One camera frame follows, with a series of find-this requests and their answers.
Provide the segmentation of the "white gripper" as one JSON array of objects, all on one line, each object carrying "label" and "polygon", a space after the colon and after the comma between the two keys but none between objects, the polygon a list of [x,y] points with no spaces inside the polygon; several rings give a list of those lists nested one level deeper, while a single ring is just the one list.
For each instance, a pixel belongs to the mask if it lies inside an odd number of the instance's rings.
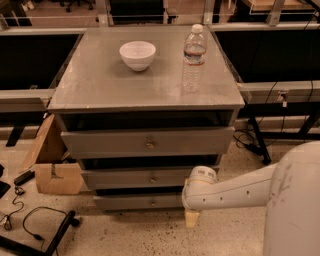
[{"label": "white gripper", "polygon": [[[207,166],[196,166],[192,169],[189,177],[185,179],[184,185],[187,186],[194,181],[205,182],[212,185],[216,182],[216,179],[217,173],[214,169]],[[200,213],[198,211],[186,210],[184,213],[186,227],[194,228],[199,215]]]}]

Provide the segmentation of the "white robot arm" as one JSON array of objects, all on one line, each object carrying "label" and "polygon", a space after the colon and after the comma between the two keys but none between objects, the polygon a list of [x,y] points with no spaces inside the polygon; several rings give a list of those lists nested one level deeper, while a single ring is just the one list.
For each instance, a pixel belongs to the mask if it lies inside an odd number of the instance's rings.
[{"label": "white robot arm", "polygon": [[186,225],[203,210],[266,208],[263,256],[320,256],[320,142],[298,145],[278,163],[223,182],[195,167],[182,192]]}]

